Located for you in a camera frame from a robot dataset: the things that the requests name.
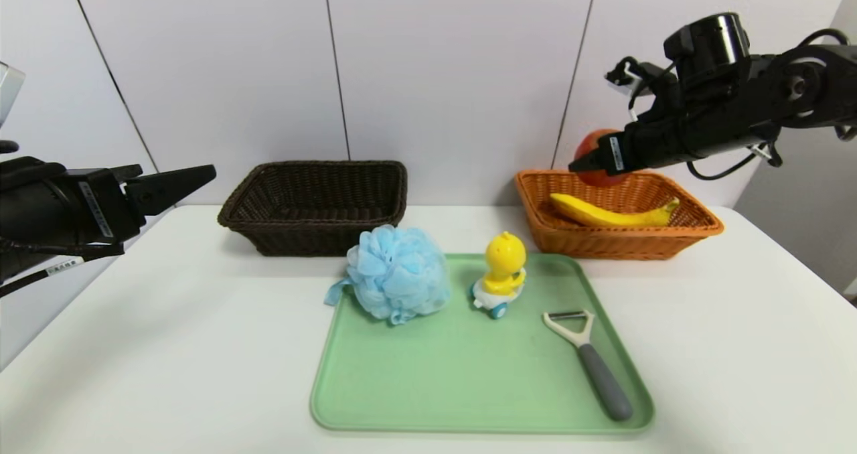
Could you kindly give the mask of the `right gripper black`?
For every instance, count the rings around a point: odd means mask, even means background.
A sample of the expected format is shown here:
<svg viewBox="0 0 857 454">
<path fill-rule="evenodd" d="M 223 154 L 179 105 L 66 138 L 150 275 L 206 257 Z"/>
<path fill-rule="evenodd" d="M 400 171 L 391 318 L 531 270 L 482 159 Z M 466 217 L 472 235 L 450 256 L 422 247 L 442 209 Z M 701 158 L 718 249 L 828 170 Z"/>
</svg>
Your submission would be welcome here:
<svg viewBox="0 0 857 454">
<path fill-rule="evenodd" d="M 622 130 L 597 130 L 597 146 L 579 146 L 570 172 L 605 170 L 609 175 L 673 166 L 685 158 L 680 121 L 631 122 Z"/>
</svg>

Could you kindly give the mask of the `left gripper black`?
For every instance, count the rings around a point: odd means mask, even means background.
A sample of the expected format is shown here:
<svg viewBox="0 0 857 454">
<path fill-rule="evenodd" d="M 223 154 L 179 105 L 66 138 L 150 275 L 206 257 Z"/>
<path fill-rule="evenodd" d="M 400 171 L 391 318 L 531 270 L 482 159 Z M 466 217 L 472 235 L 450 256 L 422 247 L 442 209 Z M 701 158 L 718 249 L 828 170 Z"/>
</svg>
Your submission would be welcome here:
<svg viewBox="0 0 857 454">
<path fill-rule="evenodd" d="M 123 243 L 140 234 L 147 217 L 161 215 L 217 176 L 214 165 L 142 173 L 140 164 L 2 168 L 2 283 L 56 256 L 122 254 Z"/>
</svg>

